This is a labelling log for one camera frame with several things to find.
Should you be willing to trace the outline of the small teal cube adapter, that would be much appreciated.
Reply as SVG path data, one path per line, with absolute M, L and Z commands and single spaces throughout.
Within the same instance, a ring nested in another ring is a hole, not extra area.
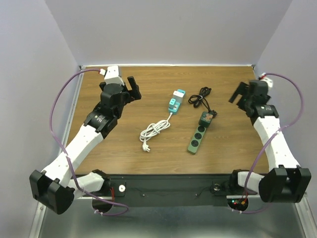
M 169 108 L 173 108 L 176 104 L 176 100 L 174 98 L 172 98 L 170 101 L 169 101 Z

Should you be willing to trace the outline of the dark green cube adapter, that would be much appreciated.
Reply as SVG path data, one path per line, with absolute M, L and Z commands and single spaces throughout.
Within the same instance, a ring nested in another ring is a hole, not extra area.
M 213 114 L 209 112 L 202 112 L 201 117 L 199 119 L 199 126 L 208 128 L 213 119 Z

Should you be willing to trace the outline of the white charger plug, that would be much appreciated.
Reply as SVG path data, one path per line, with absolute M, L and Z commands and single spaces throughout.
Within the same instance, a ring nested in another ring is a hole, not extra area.
M 179 91 L 179 90 L 176 90 L 176 91 L 173 92 L 173 98 L 174 98 L 176 101 L 178 101 L 178 102 L 183 101 L 184 96 L 185 96 L 185 92 L 182 91 L 182 90 L 180 90 L 180 91 Z

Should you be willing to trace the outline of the blue usb socket strip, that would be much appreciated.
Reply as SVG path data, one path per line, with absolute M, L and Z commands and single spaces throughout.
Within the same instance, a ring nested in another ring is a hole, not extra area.
M 183 101 L 181 101 L 181 102 L 178 102 L 178 101 L 176 101 L 176 104 L 175 104 L 175 106 L 173 107 L 173 108 L 169 108 L 168 107 L 168 111 L 169 111 L 169 113 L 172 113 L 173 115 L 175 115 L 175 114 L 177 114 L 178 113 L 178 111 L 179 111 L 179 108 L 180 108 L 180 106 L 181 106 L 181 104 L 182 104 L 182 102 Z

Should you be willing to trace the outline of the green power strip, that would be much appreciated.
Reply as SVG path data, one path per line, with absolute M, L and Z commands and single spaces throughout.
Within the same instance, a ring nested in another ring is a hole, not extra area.
M 203 136 L 206 132 L 207 128 L 204 126 L 199 125 L 195 132 L 194 135 L 192 136 L 190 143 L 187 147 L 187 152 L 189 152 L 190 154 L 195 155 L 198 151 L 198 148 L 202 142 Z

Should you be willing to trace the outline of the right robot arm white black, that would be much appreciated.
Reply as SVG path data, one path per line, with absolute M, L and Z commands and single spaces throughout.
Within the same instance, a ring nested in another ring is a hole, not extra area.
M 237 102 L 239 109 L 247 117 L 258 133 L 263 148 L 260 155 L 266 154 L 269 172 L 262 176 L 249 171 L 234 170 L 228 181 L 233 193 L 257 193 L 265 203 L 298 203 L 302 200 L 312 178 L 309 169 L 302 168 L 293 156 L 283 135 L 285 127 L 280 125 L 279 114 L 274 105 L 268 104 L 269 91 L 273 81 L 268 77 L 241 82 L 229 102 L 241 95 Z

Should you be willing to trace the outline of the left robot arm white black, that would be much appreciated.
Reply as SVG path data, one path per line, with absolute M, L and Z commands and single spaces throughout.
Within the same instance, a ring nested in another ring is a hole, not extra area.
M 83 195 L 113 194 L 106 173 L 93 170 L 77 178 L 74 172 L 116 127 L 124 106 L 142 98 L 134 77 L 127 79 L 131 89 L 127 89 L 120 77 L 106 78 L 100 83 L 101 100 L 88 114 L 73 140 L 42 171 L 35 170 L 30 174 L 33 198 L 55 213 L 64 213 L 76 198 Z

